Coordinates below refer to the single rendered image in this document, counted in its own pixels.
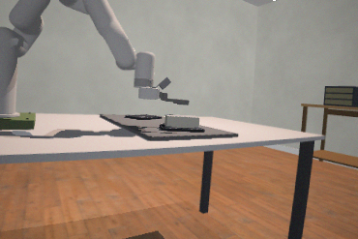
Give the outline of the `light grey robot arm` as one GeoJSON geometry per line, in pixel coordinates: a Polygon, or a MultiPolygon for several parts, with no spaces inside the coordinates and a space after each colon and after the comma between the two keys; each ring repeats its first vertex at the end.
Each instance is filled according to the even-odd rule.
{"type": "MultiPolygon", "coordinates": [[[[66,7],[90,15],[111,50],[116,65],[119,65],[118,68],[124,71],[134,70],[134,86],[160,86],[164,90],[171,83],[165,78],[157,87],[153,87],[155,54],[134,52],[107,0],[59,1],[66,7]]],[[[40,16],[49,2],[50,0],[19,0],[9,15],[14,30],[0,27],[0,118],[20,116],[20,113],[15,113],[17,58],[26,54],[42,33],[44,21],[40,16]]]]}

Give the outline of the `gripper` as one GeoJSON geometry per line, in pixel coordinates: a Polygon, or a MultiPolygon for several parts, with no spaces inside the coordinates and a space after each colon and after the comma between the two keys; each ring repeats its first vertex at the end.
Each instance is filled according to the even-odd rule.
{"type": "Polygon", "coordinates": [[[167,93],[160,92],[157,88],[152,88],[148,86],[134,86],[135,88],[139,88],[138,97],[140,99],[149,99],[149,100],[157,100],[161,98],[162,101],[165,102],[173,102],[178,105],[188,105],[188,100],[179,100],[179,99],[168,99],[167,93]]]}

